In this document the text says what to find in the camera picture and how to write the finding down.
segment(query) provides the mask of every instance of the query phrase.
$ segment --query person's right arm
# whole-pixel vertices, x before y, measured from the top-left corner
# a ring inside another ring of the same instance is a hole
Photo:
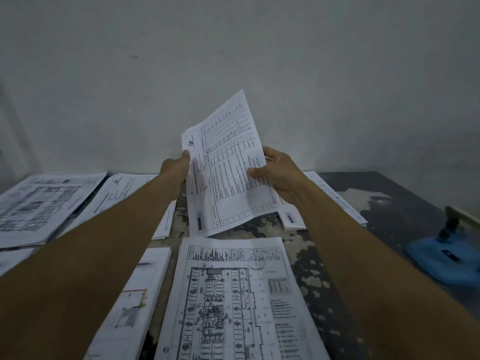
[[[385,359],[475,359],[480,324],[447,292],[361,227],[282,152],[249,168],[300,212],[328,274]]]

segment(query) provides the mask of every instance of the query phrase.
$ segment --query blue plastic base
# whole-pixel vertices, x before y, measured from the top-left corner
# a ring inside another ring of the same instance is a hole
[[[447,242],[424,238],[408,244],[405,251],[442,283],[480,287],[480,252],[462,234],[453,234]]]

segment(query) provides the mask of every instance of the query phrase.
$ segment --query forearm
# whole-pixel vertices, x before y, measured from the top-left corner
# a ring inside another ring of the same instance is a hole
[[[169,189],[156,177],[0,277],[6,358],[83,358],[170,204]]]
[[[470,359],[478,322],[314,184],[294,204],[343,303],[386,359]]]

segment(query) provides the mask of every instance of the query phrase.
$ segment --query document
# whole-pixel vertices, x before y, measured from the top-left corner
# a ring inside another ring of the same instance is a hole
[[[154,359],[329,359],[281,238],[183,239]]]
[[[92,202],[81,212],[81,214],[72,222],[65,232],[77,227],[81,223],[105,211],[124,198],[130,196],[137,189],[155,178],[156,174],[115,174],[109,177]],[[172,227],[173,214],[177,200],[171,201],[162,217],[152,240],[164,239],[170,235]]]
[[[148,248],[93,338],[84,360],[137,360],[170,259]]]
[[[190,235],[210,236],[277,211],[277,195],[249,167],[267,162],[243,90],[182,136],[190,152],[187,205]]]
[[[44,244],[107,173],[31,175],[0,196],[0,248]]]
[[[22,260],[27,259],[32,252],[32,248],[0,252],[0,277],[19,264]]]
[[[342,207],[342,209],[360,225],[365,226],[368,223],[368,221],[365,220],[357,211],[355,211],[355,209],[346,200],[344,200],[342,196],[335,192],[326,181],[321,179],[317,173],[311,171],[303,172],[303,174],[305,174],[311,181],[320,187],[321,190],[328,195],[328,197],[333,199],[337,205]],[[278,215],[280,216],[280,220],[282,221],[285,230],[306,230],[307,227],[305,226],[305,223],[303,222],[303,219],[300,216],[300,212],[298,212],[297,208],[294,205],[285,202],[280,197],[278,197],[278,199],[280,202]]]

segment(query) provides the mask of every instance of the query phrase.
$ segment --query worn table surface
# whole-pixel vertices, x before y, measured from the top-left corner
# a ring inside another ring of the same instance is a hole
[[[409,242],[435,236],[445,223],[442,210],[377,172],[319,173],[368,220],[367,229],[388,247],[415,265],[403,248]],[[88,204],[85,202],[75,213]],[[140,359],[153,360],[167,307],[178,249],[189,236],[185,187],[177,200],[170,237],[153,240],[149,247],[171,247],[172,255],[153,312]],[[368,359],[373,355],[361,330],[343,307],[320,256],[306,230],[284,231],[276,213],[250,220],[215,239],[281,237],[303,298],[331,359]],[[480,320],[480,291],[439,284]]]

